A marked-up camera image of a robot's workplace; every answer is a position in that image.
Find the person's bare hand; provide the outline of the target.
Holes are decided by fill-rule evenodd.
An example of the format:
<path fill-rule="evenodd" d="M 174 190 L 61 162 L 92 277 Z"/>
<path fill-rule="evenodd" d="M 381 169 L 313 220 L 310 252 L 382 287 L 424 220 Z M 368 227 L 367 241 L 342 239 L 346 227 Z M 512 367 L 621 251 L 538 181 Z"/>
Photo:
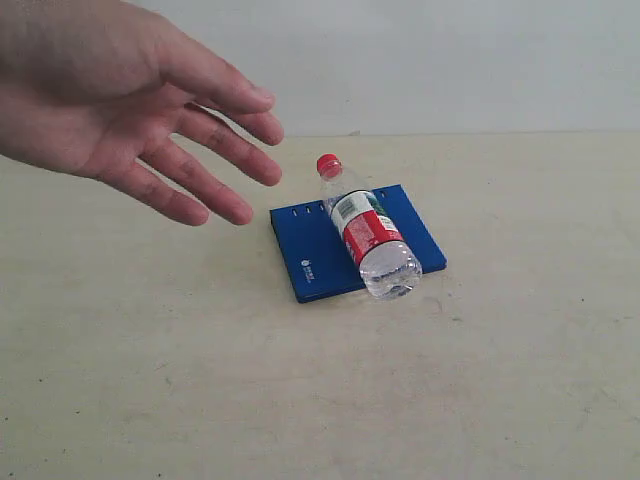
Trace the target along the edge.
<path fill-rule="evenodd" d="M 274 95 L 165 17 L 126 1 L 1 5 L 1 152 L 92 179 L 176 222 L 250 205 L 176 145 L 179 134 L 273 186 Z"/>

